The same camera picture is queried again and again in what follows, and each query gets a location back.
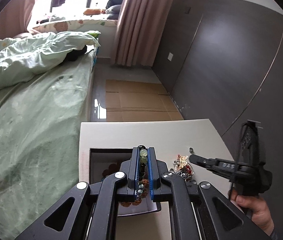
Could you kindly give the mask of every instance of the gray floor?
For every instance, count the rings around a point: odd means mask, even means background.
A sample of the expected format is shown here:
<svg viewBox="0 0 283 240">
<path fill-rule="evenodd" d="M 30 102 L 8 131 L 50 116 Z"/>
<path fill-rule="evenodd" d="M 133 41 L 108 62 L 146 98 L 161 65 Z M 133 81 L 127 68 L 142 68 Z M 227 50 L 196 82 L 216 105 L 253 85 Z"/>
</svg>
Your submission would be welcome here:
<svg viewBox="0 0 283 240">
<path fill-rule="evenodd" d="M 137 81 L 147 83 L 160 83 L 155 73 L 150 67 L 124 67 L 117 65 L 97 63 L 95 66 L 92 104 L 91 104 L 91 122 L 106 122 L 105 106 L 105 83 L 106 79 Z"/>
</svg>

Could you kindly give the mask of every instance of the silver screw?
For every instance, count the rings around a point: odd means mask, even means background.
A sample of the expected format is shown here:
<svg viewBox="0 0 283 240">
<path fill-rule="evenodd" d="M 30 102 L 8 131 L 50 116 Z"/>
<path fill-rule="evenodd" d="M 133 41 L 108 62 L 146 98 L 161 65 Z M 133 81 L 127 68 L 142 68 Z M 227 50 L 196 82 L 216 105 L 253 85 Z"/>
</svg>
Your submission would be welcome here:
<svg viewBox="0 0 283 240">
<path fill-rule="evenodd" d="M 87 187 L 87 183 L 84 182 L 84 181 L 78 182 L 77 185 L 76 185 L 76 187 L 77 187 L 78 189 L 85 189 L 85 188 Z"/>
<path fill-rule="evenodd" d="M 115 173 L 115 177 L 117 179 L 121 179 L 121 178 L 125 177 L 125 173 L 118 171 L 118 172 Z"/>
<path fill-rule="evenodd" d="M 203 181 L 200 183 L 200 187 L 204 188 L 204 189 L 209 189 L 210 188 L 210 183 Z"/>
<path fill-rule="evenodd" d="M 163 177 L 164 178 L 171 178 L 172 177 L 172 173 L 171 172 L 164 172 L 163 173 Z"/>
</svg>

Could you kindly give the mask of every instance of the white table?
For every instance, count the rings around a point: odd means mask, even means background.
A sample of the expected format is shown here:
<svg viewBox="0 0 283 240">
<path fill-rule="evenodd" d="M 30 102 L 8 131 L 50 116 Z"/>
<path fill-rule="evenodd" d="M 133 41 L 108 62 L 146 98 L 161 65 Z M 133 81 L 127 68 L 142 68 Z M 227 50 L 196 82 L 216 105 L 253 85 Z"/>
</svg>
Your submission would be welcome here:
<svg viewBox="0 0 283 240">
<path fill-rule="evenodd" d="M 189 148 L 205 158 L 233 160 L 221 137 L 208 119 L 170 122 L 83 122 L 80 129 L 80 181 L 88 177 L 83 172 L 91 148 L 154 147 L 158 160 L 172 168 L 177 155 L 189 155 Z M 197 183 L 208 181 L 225 196 L 230 187 L 227 179 L 192 165 Z M 171 239 L 168 203 L 161 203 L 156 213 L 117 220 L 116 240 Z"/>
</svg>

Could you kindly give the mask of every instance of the curtain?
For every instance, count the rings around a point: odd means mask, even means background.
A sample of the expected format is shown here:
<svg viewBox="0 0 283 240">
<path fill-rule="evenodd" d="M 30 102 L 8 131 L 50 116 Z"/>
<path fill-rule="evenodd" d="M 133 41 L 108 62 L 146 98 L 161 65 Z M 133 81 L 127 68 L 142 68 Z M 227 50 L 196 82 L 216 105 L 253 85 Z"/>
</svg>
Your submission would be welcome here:
<svg viewBox="0 0 283 240">
<path fill-rule="evenodd" d="M 0 39 L 25 33 L 36 0 L 11 0 L 0 12 Z"/>
<path fill-rule="evenodd" d="M 124 0 L 112 64 L 152 66 L 172 0 Z"/>
</svg>

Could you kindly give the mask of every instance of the white electrical socket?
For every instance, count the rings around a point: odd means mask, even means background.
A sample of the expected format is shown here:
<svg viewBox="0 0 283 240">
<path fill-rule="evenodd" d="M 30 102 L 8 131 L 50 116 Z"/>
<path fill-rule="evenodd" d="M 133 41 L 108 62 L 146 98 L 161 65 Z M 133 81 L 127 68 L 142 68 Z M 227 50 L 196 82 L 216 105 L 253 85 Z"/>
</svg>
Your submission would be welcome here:
<svg viewBox="0 0 283 240">
<path fill-rule="evenodd" d="M 171 61 L 173 56 L 174 56 L 173 54 L 169 53 L 168 60 Z"/>
</svg>

